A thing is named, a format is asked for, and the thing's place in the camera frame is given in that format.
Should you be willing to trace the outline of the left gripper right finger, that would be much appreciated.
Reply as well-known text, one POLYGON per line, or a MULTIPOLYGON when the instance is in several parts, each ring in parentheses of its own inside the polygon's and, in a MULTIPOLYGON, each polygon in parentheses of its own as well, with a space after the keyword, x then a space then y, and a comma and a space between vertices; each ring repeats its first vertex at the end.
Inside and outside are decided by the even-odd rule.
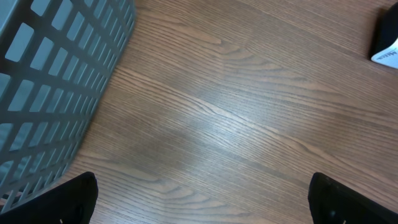
POLYGON ((316 172, 308 189, 314 224, 397 224, 397 213, 316 172))

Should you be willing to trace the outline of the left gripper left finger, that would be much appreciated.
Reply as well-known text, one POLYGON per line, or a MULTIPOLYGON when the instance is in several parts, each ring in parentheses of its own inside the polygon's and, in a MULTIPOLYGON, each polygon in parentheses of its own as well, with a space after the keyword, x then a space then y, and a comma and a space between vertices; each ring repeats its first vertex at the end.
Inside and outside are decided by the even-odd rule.
POLYGON ((81 175, 1 215, 1 224, 89 224, 98 198, 94 173, 81 175))

